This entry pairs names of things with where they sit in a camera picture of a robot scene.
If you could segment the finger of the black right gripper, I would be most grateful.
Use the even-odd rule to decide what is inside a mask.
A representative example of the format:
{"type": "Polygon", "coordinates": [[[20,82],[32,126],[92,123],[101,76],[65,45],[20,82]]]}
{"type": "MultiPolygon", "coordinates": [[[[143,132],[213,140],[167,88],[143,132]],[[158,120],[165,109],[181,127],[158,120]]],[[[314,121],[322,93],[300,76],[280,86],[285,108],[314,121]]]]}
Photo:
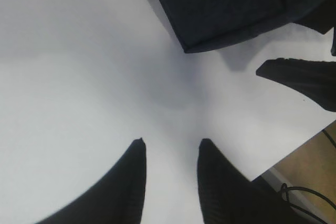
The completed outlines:
{"type": "Polygon", "coordinates": [[[256,75],[292,88],[327,111],[335,111],[335,62],[301,59],[265,61],[256,75]]]}

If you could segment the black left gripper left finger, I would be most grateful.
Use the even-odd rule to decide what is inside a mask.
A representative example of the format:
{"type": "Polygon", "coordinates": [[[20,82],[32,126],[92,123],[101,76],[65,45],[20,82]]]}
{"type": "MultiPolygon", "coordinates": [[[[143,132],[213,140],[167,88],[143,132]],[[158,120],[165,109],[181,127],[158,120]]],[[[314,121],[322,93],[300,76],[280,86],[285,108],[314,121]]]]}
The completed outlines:
{"type": "Polygon", "coordinates": [[[84,194],[41,222],[140,223],[145,186],[146,145],[140,138],[84,194]]]}

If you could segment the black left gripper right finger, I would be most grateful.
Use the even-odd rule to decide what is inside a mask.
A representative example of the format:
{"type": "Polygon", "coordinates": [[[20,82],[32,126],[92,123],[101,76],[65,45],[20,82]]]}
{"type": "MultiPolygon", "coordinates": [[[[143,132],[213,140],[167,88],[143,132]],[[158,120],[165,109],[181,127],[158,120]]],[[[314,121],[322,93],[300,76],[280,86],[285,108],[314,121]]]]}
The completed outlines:
{"type": "Polygon", "coordinates": [[[204,223],[309,223],[265,180],[247,180],[207,138],[199,146],[197,183],[204,223]]]}

